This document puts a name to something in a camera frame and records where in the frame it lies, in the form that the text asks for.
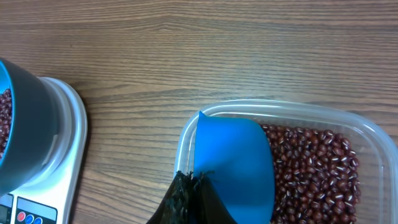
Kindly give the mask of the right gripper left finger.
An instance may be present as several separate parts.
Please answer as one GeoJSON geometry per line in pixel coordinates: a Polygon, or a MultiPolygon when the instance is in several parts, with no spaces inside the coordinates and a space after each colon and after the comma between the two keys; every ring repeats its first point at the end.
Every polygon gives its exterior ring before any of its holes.
{"type": "Polygon", "coordinates": [[[161,203],[147,224],[189,223],[190,197],[193,194],[193,172],[178,171],[161,203]]]}

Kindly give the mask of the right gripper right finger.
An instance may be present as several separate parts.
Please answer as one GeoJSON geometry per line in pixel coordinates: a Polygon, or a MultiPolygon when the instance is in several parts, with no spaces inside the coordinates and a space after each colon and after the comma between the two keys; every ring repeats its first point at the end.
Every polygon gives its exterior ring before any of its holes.
{"type": "Polygon", "coordinates": [[[195,221],[199,224],[237,224],[221,201],[209,175],[201,172],[195,185],[195,221]]]}

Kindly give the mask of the blue plastic measuring scoop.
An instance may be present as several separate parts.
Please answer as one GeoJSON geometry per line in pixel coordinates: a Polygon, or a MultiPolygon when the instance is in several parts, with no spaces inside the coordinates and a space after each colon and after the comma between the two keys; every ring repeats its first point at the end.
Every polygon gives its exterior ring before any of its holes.
{"type": "Polygon", "coordinates": [[[200,113],[193,173],[207,173],[216,193],[237,223],[269,223],[275,177],[269,141],[246,118],[200,113]]]}

